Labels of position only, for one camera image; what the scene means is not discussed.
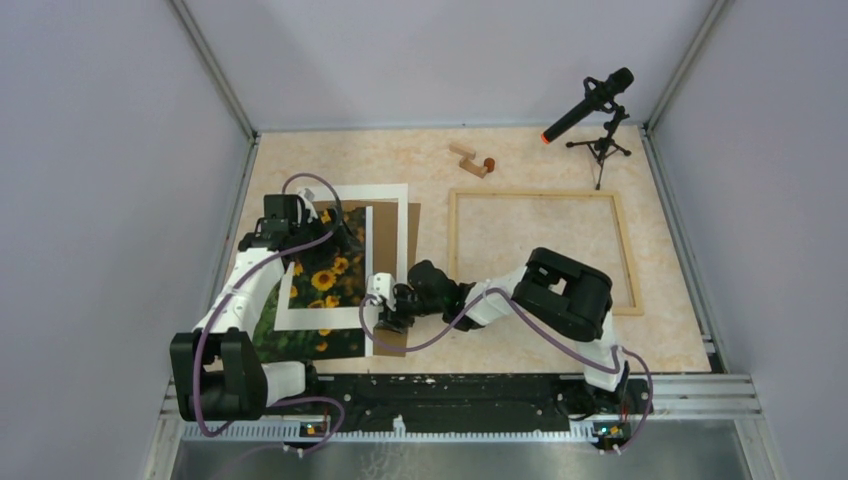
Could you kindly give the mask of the sunflower photo print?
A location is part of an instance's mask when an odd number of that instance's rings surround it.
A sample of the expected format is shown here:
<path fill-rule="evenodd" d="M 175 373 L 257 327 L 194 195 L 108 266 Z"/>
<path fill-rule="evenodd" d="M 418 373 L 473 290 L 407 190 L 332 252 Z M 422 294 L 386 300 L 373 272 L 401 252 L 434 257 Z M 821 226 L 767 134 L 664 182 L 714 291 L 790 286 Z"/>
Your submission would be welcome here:
<path fill-rule="evenodd" d="M 280 301 L 275 284 L 254 328 L 252 342 L 263 363 L 287 360 L 331 360 L 367 355 L 367 339 L 359 327 L 319 328 L 314 320 L 305 330 L 282 330 L 276 320 L 287 313 L 309 314 L 312 309 L 353 308 L 366 293 L 365 253 L 338 253 L 316 266 L 293 265 L 289 300 Z"/>

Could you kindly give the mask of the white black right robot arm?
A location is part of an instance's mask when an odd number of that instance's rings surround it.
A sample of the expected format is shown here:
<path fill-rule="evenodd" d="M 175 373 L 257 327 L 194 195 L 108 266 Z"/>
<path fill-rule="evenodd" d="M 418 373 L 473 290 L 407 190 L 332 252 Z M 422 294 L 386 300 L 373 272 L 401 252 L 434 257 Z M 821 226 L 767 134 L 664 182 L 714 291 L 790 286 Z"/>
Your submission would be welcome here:
<path fill-rule="evenodd" d="M 453 330 L 479 330 L 516 316 L 582 365 L 576 385 L 555 395 L 556 406 L 569 417 L 586 419 L 607 412 L 621 418 L 648 416 L 654 382 L 646 378 L 642 391 L 629 386 L 629 362 L 647 364 L 617 340 L 612 286 L 602 271 L 544 247 L 534 249 L 524 264 L 505 275 L 471 283 L 458 282 L 422 260 L 404 282 L 387 273 L 369 277 L 358 307 L 359 323 L 369 340 L 391 350 L 376 332 L 403 333 L 419 317 L 440 315 L 446 326 L 436 337 L 442 339 Z"/>

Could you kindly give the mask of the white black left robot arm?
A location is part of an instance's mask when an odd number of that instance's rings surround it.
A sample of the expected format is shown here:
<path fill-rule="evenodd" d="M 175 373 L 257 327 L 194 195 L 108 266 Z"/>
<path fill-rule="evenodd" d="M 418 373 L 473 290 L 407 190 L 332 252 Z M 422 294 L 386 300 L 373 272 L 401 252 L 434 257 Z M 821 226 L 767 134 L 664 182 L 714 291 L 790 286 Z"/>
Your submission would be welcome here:
<path fill-rule="evenodd" d="M 283 400 L 297 413 L 319 404 L 306 362 L 263 362 L 253 334 L 266 301 L 296 265 L 332 262 L 353 247 L 342 203 L 322 212 L 307 194 L 270 194 L 253 230 L 237 245 L 230 277 L 209 312 L 174 335 L 169 354 L 180 416 L 187 421 L 256 420 Z"/>

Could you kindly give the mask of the white mat board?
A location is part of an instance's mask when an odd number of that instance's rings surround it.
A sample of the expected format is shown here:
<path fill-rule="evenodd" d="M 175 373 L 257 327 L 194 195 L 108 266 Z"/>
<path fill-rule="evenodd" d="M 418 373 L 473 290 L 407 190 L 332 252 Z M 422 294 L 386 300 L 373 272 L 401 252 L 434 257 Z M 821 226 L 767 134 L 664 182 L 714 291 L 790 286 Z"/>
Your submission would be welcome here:
<path fill-rule="evenodd" d="M 396 201 L 398 203 L 398 220 L 399 220 L 399 229 L 397 234 L 398 250 L 401 250 L 403 247 L 403 241 L 407 240 L 407 205 L 409 204 L 409 194 L 408 194 L 408 186 L 405 184 L 388 184 L 388 185 L 352 185 L 352 186 L 340 186 L 337 188 L 338 195 L 340 197 L 341 202 L 343 201 Z M 357 253 L 363 253 L 363 246 L 360 243 L 360 247 Z M 337 251 L 332 253 L 330 257 L 326 260 L 331 260 L 336 256 Z M 406 252 L 398 251 L 398 267 L 405 267 L 406 263 Z M 315 260 L 310 261 L 307 264 L 302 264 L 304 266 L 316 266 L 326 260 Z M 283 280 L 280 285 L 280 301 L 285 303 L 289 300 L 290 296 L 290 285 L 293 278 L 293 265 L 291 267 L 291 271 L 283 276 Z M 334 309 L 312 309 L 309 314 L 294 314 L 291 310 L 287 313 L 291 316 L 289 320 L 284 320 L 282 318 L 278 318 L 276 320 L 276 327 L 282 330 L 305 330 L 309 327 L 309 321 L 314 320 L 316 325 L 319 328 L 332 328 L 332 327 L 342 327 L 342 328 L 352 328 L 356 327 L 356 323 L 359 324 L 358 318 L 358 308 L 355 307 L 354 311 L 356 312 L 357 321 L 353 320 L 345 320 L 343 319 L 343 315 L 348 311 L 343 310 L 342 308 L 334 308 Z"/>

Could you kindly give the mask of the light wooden picture frame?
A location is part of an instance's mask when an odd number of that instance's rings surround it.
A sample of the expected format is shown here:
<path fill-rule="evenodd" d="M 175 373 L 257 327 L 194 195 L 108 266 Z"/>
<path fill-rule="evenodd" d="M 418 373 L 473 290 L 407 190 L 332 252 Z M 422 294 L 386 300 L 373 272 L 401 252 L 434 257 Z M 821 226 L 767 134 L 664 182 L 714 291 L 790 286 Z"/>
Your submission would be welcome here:
<path fill-rule="evenodd" d="M 645 314 L 644 298 L 640 278 L 637 272 L 635 255 L 630 232 L 624 214 L 623 203 L 617 191 L 591 189 L 516 189 L 488 187 L 452 188 L 448 196 L 448 273 L 459 276 L 459 201 L 461 197 L 501 198 L 501 199 L 603 199 L 611 207 L 613 224 L 617 234 L 619 252 L 623 261 L 623 271 L 627 284 L 630 306 L 614 305 L 615 316 L 638 317 Z"/>

